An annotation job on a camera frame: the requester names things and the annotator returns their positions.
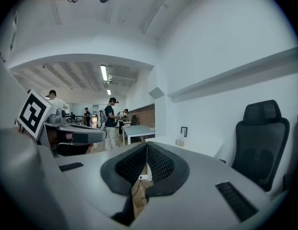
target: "floor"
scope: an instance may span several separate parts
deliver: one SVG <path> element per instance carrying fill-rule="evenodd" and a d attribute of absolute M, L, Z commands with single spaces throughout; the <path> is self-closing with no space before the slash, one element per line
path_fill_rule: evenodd
<path fill-rule="evenodd" d="M 123 147 L 122 135 L 119 135 L 119 130 L 116 132 L 117 134 L 117 145 L 119 147 Z M 131 143 L 139 142 L 139 140 L 133 138 L 131 139 Z M 93 147 L 89 148 L 86 154 L 96 153 L 105 151 L 105 141 L 95 143 Z M 142 174 L 147 174 L 147 165 L 143 169 Z M 133 195 L 133 208 L 135 218 L 139 216 L 139 214 L 143 211 L 145 206 L 147 205 L 147 201 L 145 199 L 145 190 L 146 188 L 153 185 L 153 182 L 149 182 L 147 180 L 137 180 L 135 185 L 132 188 Z"/>

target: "white ceiling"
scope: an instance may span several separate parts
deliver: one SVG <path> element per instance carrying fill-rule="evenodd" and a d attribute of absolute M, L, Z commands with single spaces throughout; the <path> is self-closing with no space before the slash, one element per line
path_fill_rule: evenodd
<path fill-rule="evenodd" d="M 79 0 L 77 3 L 26 0 L 18 7 L 18 23 L 25 26 L 18 28 L 16 40 L 21 37 L 26 40 L 37 29 L 79 21 L 124 26 L 158 40 L 191 2 L 193 0 L 110 0 L 103 4 L 99 0 Z M 27 83 L 27 88 L 69 87 L 95 91 L 109 88 L 114 94 L 126 95 L 132 85 L 120 81 L 103 85 L 100 66 L 90 62 L 59 62 L 46 67 L 22 69 L 15 72 L 15 76 L 22 85 Z M 116 65 L 108 67 L 108 71 L 117 77 L 137 79 L 139 70 Z"/>

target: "wire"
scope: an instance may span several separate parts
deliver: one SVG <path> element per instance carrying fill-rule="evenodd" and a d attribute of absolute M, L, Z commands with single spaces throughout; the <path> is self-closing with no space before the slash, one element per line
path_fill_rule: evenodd
<path fill-rule="evenodd" d="M 134 197 L 134 195 L 138 192 L 138 189 L 139 189 L 139 184 L 140 184 L 140 181 L 141 181 L 141 176 L 140 176 L 140 180 L 139 180 L 139 183 L 138 183 L 138 187 L 137 187 L 137 190 L 136 190 L 136 192 L 132 195 L 132 197 Z"/>

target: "fluorescent light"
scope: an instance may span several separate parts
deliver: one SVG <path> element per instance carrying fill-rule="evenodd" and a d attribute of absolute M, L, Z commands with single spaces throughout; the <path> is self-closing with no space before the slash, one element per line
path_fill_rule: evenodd
<path fill-rule="evenodd" d="M 107 79 L 107 73 L 106 73 L 106 66 L 101 65 L 101 71 L 102 71 L 102 75 L 103 75 L 103 80 L 104 81 L 108 81 L 108 79 Z"/>

